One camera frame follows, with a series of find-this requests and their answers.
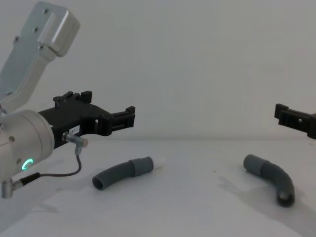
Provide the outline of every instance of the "gray rubber tube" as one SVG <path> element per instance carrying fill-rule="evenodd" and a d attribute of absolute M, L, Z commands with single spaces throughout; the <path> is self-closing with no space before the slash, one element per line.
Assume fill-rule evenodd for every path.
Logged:
<path fill-rule="evenodd" d="M 292 179 L 279 166 L 254 155 L 248 155 L 243 166 L 249 172 L 271 181 L 276 187 L 276 200 L 279 205 L 290 207 L 295 202 Z"/>
<path fill-rule="evenodd" d="M 149 173 L 153 169 L 154 163 L 150 157 L 133 159 L 97 174 L 92 178 L 92 183 L 96 189 L 105 190 L 122 179 Z"/>

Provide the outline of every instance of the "small label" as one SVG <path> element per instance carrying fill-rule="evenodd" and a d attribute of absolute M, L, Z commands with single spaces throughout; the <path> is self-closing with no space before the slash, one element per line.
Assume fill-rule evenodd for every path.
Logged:
<path fill-rule="evenodd" d="M 75 135 L 79 132 L 80 132 L 80 125 L 78 125 L 77 127 L 73 127 L 72 129 L 69 130 L 69 133 L 73 134 L 73 135 Z"/>

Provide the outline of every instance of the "white table surface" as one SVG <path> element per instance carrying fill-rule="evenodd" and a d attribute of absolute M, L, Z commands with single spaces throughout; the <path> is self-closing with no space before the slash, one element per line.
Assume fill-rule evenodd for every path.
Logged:
<path fill-rule="evenodd" d="M 77 168 L 68 144 L 35 171 Z M 296 203 L 276 205 L 272 185 L 247 173 L 255 154 L 293 179 Z M 115 164 L 165 156 L 166 167 L 96 190 L 91 178 Z M 83 169 L 43 177 L 0 200 L 1 237 L 315 237 L 316 143 L 301 141 L 91 141 Z"/>

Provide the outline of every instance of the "metal bracket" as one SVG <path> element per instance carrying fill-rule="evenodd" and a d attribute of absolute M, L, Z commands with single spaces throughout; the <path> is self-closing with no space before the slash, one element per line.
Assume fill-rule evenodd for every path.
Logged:
<path fill-rule="evenodd" d="M 0 73 L 0 105 L 12 113 L 31 97 L 46 65 L 65 56 L 80 28 L 65 7 L 38 2 Z"/>

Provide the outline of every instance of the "bent hose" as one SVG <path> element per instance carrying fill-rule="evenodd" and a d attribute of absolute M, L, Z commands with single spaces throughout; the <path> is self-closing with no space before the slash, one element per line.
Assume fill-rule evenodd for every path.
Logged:
<path fill-rule="evenodd" d="M 149 173 L 153 169 L 163 167 L 163 165 L 163 161 L 162 163 L 155 163 L 150 157 L 133 159 L 97 174 L 92 178 L 92 183 L 96 189 L 104 190 L 122 179 Z"/>
<path fill-rule="evenodd" d="M 283 207 L 290 207 L 295 202 L 292 179 L 279 166 L 254 155 L 248 155 L 243 166 L 249 172 L 271 181 L 276 187 L 276 200 Z"/>

